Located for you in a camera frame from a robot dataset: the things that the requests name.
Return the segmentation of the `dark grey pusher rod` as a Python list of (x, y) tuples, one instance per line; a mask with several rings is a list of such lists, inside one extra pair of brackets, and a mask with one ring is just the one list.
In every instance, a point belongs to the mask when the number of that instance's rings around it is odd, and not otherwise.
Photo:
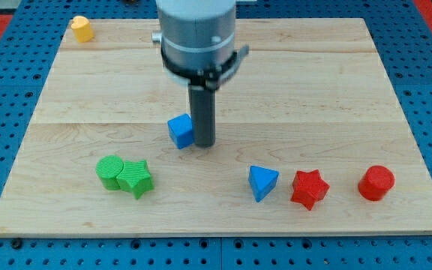
[(215, 144), (215, 93), (199, 85), (188, 86), (194, 144), (208, 148)]

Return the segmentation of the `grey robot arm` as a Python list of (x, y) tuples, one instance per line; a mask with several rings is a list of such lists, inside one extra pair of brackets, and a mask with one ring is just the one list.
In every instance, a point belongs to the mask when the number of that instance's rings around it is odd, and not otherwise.
[(236, 60), (235, 0), (157, 0), (164, 67), (187, 80), (194, 144), (215, 144), (215, 92)]

